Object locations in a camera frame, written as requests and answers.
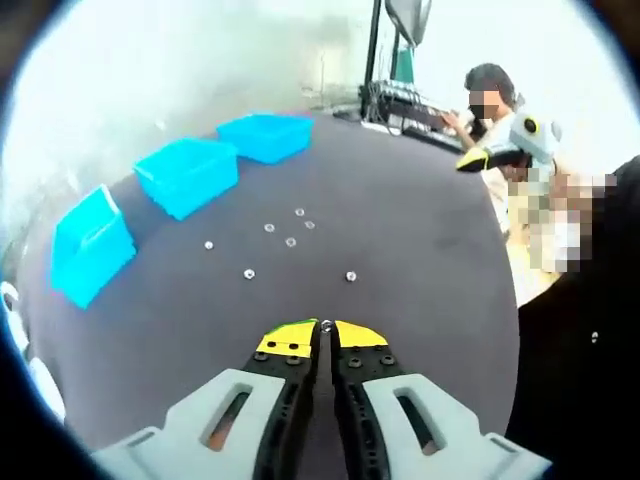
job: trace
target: white shirt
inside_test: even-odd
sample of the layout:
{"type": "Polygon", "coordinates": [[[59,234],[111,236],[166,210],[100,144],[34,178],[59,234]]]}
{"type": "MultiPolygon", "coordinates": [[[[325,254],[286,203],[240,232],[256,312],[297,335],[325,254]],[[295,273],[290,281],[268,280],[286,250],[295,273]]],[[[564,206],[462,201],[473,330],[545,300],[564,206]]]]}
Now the white shirt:
{"type": "MultiPolygon", "coordinates": [[[[483,147],[486,145],[507,143],[509,141],[511,124],[513,123],[514,117],[515,113],[511,112],[495,122],[491,130],[477,143],[477,146],[483,147]]],[[[507,215],[509,207],[509,186],[507,180],[497,168],[483,170],[480,172],[480,175],[489,189],[491,203],[496,212],[496,217],[498,217],[500,230],[502,230],[502,233],[506,233],[509,231],[509,216],[507,215]]]]}

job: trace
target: black pole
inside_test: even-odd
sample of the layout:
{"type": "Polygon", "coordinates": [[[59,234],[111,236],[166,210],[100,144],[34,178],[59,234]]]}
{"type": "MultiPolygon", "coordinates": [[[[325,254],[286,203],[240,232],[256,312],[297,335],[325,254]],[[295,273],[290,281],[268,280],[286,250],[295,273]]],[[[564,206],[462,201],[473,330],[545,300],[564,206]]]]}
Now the black pole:
{"type": "Polygon", "coordinates": [[[364,118],[367,104],[369,103],[369,84],[373,79],[373,67],[376,62],[376,47],[378,45],[378,26],[380,25],[380,9],[382,0],[373,1],[373,12],[371,13],[371,30],[369,32],[369,51],[367,52],[367,67],[364,72],[364,84],[360,92],[362,104],[360,105],[360,116],[364,118]]]}
{"type": "Polygon", "coordinates": [[[400,31],[396,28],[396,37],[393,40],[393,51],[391,52],[391,80],[396,79],[396,68],[398,66],[398,49],[400,48],[400,31]]]}

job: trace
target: table surface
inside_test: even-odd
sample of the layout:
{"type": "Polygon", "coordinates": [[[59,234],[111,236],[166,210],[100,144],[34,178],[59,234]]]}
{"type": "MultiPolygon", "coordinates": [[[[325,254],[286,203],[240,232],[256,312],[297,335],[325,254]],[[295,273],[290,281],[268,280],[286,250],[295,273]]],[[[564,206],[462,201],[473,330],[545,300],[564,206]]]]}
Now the table surface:
{"type": "MultiPolygon", "coordinates": [[[[483,431],[504,433],[517,377],[516,299],[486,188],[456,173],[455,158],[317,117],[308,151],[276,166],[241,159],[238,186],[183,222],[134,177],[114,185],[139,251],[87,311],[50,289],[50,239],[30,245],[20,271],[33,352],[61,389],[70,428],[99,448],[162,426],[169,406],[241,367],[267,330],[316,317],[376,329],[408,371],[472,408],[483,431]],[[351,270],[358,281],[345,282],[351,270]]],[[[340,479],[322,345],[299,478],[340,479]]]]}

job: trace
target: screw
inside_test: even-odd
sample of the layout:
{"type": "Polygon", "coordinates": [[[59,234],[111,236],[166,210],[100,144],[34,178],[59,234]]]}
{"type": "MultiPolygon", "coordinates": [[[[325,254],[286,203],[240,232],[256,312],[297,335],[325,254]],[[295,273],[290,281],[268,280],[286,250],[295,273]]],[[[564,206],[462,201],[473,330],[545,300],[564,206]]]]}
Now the screw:
{"type": "Polygon", "coordinates": [[[391,355],[385,355],[380,359],[380,363],[383,365],[394,365],[396,363],[396,359],[391,355]]]}
{"type": "Polygon", "coordinates": [[[349,366],[349,368],[360,368],[362,366],[362,360],[360,360],[358,357],[351,357],[347,365],[349,366]]]}
{"type": "Polygon", "coordinates": [[[301,363],[302,361],[300,360],[300,357],[296,355],[291,355],[290,357],[287,357],[287,365],[291,365],[292,367],[295,367],[296,365],[300,365],[301,363]]]}

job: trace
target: blue plastic bin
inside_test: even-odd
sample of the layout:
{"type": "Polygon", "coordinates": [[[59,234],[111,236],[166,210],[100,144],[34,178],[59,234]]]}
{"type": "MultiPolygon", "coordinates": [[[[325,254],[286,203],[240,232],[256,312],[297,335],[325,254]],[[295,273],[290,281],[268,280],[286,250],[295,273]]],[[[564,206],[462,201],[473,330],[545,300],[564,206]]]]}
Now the blue plastic bin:
{"type": "Polygon", "coordinates": [[[262,163],[278,163],[311,145],[313,119],[253,114],[217,128],[221,141],[236,146],[238,155],[262,163]]]}
{"type": "Polygon", "coordinates": [[[145,193],[183,220],[238,183],[237,151],[213,140],[178,140],[134,167],[145,193]]]}
{"type": "Polygon", "coordinates": [[[56,226],[52,286],[85,309],[135,254],[122,212],[101,185],[56,226]]]}

